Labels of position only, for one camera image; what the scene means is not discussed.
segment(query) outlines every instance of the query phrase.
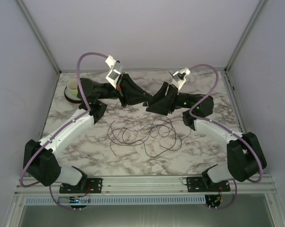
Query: black mounting plate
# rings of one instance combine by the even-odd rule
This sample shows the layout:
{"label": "black mounting plate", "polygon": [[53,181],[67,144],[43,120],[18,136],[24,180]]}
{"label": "black mounting plate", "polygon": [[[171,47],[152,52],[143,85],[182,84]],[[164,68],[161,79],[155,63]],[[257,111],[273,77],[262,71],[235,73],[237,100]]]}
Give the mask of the black mounting plate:
{"label": "black mounting plate", "polygon": [[78,190],[78,187],[69,185],[67,183],[61,184],[59,189],[60,194],[82,194],[86,193],[88,190],[88,185],[90,187],[90,194],[101,193],[101,189],[103,186],[103,179],[102,178],[87,178],[86,186],[82,191]]}
{"label": "black mounting plate", "polygon": [[201,176],[186,177],[188,192],[229,192],[230,185],[228,181],[220,181],[219,183],[214,183],[206,188],[202,181]]}

